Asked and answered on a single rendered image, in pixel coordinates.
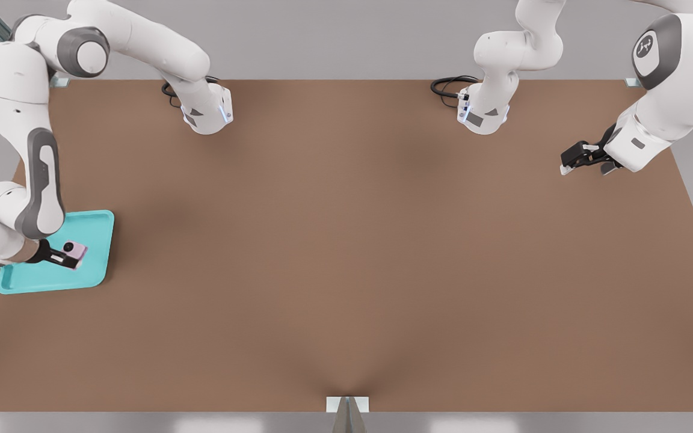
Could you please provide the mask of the pale blue-green tray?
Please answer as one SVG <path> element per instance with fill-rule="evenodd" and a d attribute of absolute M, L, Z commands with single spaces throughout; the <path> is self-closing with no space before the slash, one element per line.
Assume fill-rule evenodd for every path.
<path fill-rule="evenodd" d="M 0 269 L 0 293 L 36 293 L 96 287 L 103 282 L 112 244 L 114 214 L 107 209 L 67 213 L 61 229 L 47 238 L 54 249 L 76 241 L 87 251 L 76 269 L 49 262 L 17 263 Z"/>

